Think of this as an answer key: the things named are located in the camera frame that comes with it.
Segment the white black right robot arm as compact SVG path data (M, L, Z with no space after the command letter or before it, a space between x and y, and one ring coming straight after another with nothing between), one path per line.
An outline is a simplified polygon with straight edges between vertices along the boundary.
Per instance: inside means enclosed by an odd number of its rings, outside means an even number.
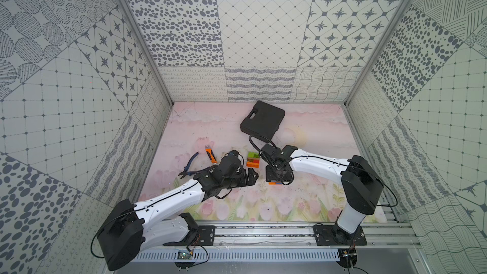
M346 204L334 225L336 236L353 236L365 217L375 213L384 184L363 157L335 159L291 145L281 149L272 144L260 148L258 154L267 163L268 182L290 185L296 173L308 173L342 185Z

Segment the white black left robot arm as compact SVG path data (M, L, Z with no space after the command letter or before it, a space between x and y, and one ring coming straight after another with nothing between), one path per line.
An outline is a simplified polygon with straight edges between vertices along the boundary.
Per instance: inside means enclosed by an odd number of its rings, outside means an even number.
M98 242L110 271L126 266L146 249L163 245L197 243L199 226L186 209L208 199L224 199L222 190L253 186L259 175L246 169L233 150L219 164L190 172L183 185L156 198L137 203L118 202L93 240Z

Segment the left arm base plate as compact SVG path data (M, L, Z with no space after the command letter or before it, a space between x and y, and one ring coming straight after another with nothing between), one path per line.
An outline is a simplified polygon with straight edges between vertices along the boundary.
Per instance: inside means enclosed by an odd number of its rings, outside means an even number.
M163 246L212 246L214 244L216 227L214 225L190 228L188 235L180 242L168 242Z

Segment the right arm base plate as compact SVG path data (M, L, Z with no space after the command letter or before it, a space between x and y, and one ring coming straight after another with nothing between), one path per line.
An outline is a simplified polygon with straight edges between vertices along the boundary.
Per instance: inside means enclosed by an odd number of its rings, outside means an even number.
M359 226L354 233L347 233L337 225L317 223L313 226L317 246L366 246L363 228Z

